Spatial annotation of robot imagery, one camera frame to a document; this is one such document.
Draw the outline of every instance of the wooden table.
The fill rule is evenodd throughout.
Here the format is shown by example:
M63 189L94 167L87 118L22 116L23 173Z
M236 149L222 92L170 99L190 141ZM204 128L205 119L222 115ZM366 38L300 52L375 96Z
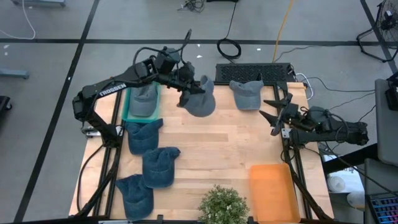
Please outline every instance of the wooden table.
M293 94L292 102L308 107L302 83L288 83ZM191 116L185 109L176 107L180 93L163 88L160 99L159 147L176 146L181 155L175 160L174 184L167 189L154 190L155 207L147 219L155 220L162 214L165 220L196 220L202 196L215 184L233 187L240 196L252 202L249 189L249 169L258 164L280 164L282 142L280 136L271 136L271 127L258 111L237 110L232 91L228 86L215 86L216 110L206 118ZM111 121L116 94L98 100L96 112L106 121ZM272 87L261 90L262 100L274 100ZM276 109L262 103L261 109L276 114ZM87 141L83 161L101 145L99 137ZM318 151L316 143L307 148ZM300 151L307 189L325 213L333 217L328 189L318 154ZM87 202L98 186L104 150L87 165L81 181L81 206ZM124 135L119 163L118 179L142 173L141 156L132 155L128 149L127 133ZM305 217L302 196L296 188L301 217ZM104 213L108 189L104 191L100 213ZM76 191L70 208L75 214ZM125 219L122 195L115 188L111 211L112 219Z

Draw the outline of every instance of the potted plant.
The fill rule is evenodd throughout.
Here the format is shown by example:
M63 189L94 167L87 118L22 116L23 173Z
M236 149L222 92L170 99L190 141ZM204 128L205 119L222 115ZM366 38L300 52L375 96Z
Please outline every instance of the potted plant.
M203 212L199 221L205 224L243 224L247 222L249 207L232 188L216 185L202 199L198 208Z

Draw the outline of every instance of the gray floor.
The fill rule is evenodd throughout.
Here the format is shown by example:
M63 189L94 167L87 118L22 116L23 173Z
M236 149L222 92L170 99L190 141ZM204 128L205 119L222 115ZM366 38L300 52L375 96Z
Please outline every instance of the gray floor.
M380 0L367 0L376 15ZM275 40L288 0L245 0L236 7L229 38ZM66 8L35 4L27 13L41 39L79 39L93 0L67 0ZM233 9L230 2L206 5L202 14L177 12L181 0L101 0L88 34L89 39L182 39L189 28L193 39L220 39L226 35ZM355 40L370 28L359 1L307 0L295 1L289 14L282 40ZM31 36L22 8L8 0L0 0L0 29L21 37ZM375 41L374 34L366 37ZM63 105L49 151L39 176L25 221L63 218L68 215L86 139L73 117L72 98L82 86L123 72L132 62L135 51L144 45L85 44L67 99ZM162 45L145 45L161 48ZM0 129L0 223L12 222L25 191L36 157L54 112L62 85L77 44L0 44L0 67L26 69L28 80L0 78L0 94L12 98L14 108L8 112ZM296 46L280 45L279 52ZM224 45L227 52L231 46ZM380 47L366 47L382 56ZM273 45L242 45L237 62L270 62ZM151 52L142 52L144 59ZM190 44L184 59L201 75L215 77L215 65L228 63L215 45ZM321 78L330 88L371 90L374 80L392 75L388 64L362 54L357 46L314 47L284 55L280 62L290 62L296 72ZM310 80L315 96L310 105L331 108L363 93L336 93ZM333 110L347 121L357 121L374 105L367 96ZM368 123L369 143L376 139L375 111L363 121ZM342 144L336 149L345 154L359 149ZM352 210L332 197L336 218L361 223L362 213Z

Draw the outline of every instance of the table leg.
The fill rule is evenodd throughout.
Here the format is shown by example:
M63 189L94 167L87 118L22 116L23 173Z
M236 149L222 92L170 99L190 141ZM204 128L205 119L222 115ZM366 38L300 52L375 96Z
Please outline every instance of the table leg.
M340 156L340 159L346 161L347 163L351 164L352 166L357 166L363 164L365 159L374 159L379 160L377 158L377 143L374 143L370 146L366 146L360 150L355 152L349 153L344 156ZM329 160L324 162L323 164L323 171L325 174L330 174L332 172L336 172L339 170L343 170L345 168L349 168L346 164L344 164L338 158Z

